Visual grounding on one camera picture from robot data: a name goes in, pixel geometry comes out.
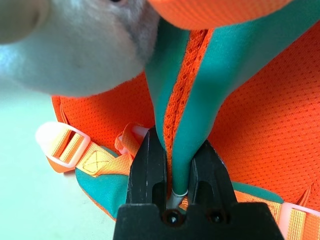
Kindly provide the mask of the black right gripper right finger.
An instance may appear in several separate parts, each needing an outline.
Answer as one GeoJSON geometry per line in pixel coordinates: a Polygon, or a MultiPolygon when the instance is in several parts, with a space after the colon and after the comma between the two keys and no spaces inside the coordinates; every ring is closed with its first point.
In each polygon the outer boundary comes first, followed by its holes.
{"type": "Polygon", "coordinates": [[[188,203],[202,208],[230,208],[235,203],[235,193],[227,168],[207,140],[191,161],[188,203]]]}

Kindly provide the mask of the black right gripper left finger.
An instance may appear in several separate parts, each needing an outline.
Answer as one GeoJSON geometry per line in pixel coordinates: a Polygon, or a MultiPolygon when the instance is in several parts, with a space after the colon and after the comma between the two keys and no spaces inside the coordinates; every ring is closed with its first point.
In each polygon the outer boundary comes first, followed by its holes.
{"type": "Polygon", "coordinates": [[[126,204],[155,204],[165,208],[167,202],[167,154],[155,127],[144,137],[130,167],[126,204]]]}

